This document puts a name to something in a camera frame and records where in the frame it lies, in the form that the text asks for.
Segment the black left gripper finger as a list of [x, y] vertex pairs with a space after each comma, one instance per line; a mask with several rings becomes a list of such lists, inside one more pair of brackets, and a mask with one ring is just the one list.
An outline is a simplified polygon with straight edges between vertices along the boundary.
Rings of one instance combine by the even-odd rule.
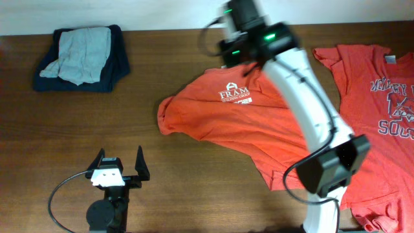
[[141, 146], [138, 147], [136, 161], [135, 161], [135, 170], [141, 181], [150, 180], [150, 172], [145, 162], [144, 153], [143, 153], [143, 149]]
[[95, 159], [92, 161], [92, 163], [88, 167], [88, 171], [93, 171], [99, 167], [100, 162], [105, 157], [105, 150], [103, 148], [100, 149]]

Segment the orange Fram t-shirt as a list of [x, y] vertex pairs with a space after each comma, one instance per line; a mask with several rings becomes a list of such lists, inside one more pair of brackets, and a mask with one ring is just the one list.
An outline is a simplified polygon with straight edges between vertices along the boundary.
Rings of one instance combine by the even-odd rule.
[[158, 127], [250, 156], [268, 188], [282, 190], [284, 172], [309, 151], [279, 91], [259, 70], [246, 75], [249, 68], [206, 70], [160, 103]]

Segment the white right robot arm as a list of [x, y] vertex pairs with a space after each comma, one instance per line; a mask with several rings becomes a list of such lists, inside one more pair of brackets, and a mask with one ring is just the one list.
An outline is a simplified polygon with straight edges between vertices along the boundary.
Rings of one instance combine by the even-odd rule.
[[[267, 23], [251, 0], [225, 3], [219, 22], [226, 25], [225, 41], [231, 44], [220, 56], [257, 62], [281, 92], [304, 134], [309, 155], [283, 174], [287, 193], [307, 205], [298, 232], [339, 232], [340, 204], [370, 150], [367, 137], [355, 135], [341, 118], [286, 24]], [[306, 189], [306, 199], [287, 188], [292, 171]]]

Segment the dark navy folded garment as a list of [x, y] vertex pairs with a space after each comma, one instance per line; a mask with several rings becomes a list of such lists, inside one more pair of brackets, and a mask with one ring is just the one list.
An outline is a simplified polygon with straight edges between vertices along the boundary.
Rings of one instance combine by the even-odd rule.
[[83, 83], [76, 85], [69, 81], [57, 78], [44, 78], [40, 72], [54, 60], [58, 59], [58, 42], [64, 32], [70, 32], [69, 28], [56, 29], [53, 33], [53, 44], [45, 57], [36, 67], [32, 88], [37, 92], [46, 91], [81, 91], [94, 93], [110, 93], [115, 84], [130, 72], [129, 60], [125, 50], [124, 37], [118, 25], [109, 25], [111, 31], [111, 51], [100, 75], [100, 81], [96, 83]]

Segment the light grey folded shirt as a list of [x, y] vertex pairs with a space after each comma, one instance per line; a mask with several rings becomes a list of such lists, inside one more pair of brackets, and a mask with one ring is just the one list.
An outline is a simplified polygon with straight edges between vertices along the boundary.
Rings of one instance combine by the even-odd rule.
[[100, 81], [111, 52], [111, 30], [81, 28], [62, 32], [58, 58], [40, 72], [42, 78], [61, 78], [75, 85]]

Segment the red soccer t-shirt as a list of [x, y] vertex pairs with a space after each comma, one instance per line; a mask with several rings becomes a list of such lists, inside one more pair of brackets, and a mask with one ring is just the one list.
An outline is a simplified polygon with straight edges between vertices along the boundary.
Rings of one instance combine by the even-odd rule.
[[313, 50], [333, 75], [340, 115], [371, 149], [342, 207], [372, 232], [413, 231], [413, 53], [400, 58], [380, 45]]

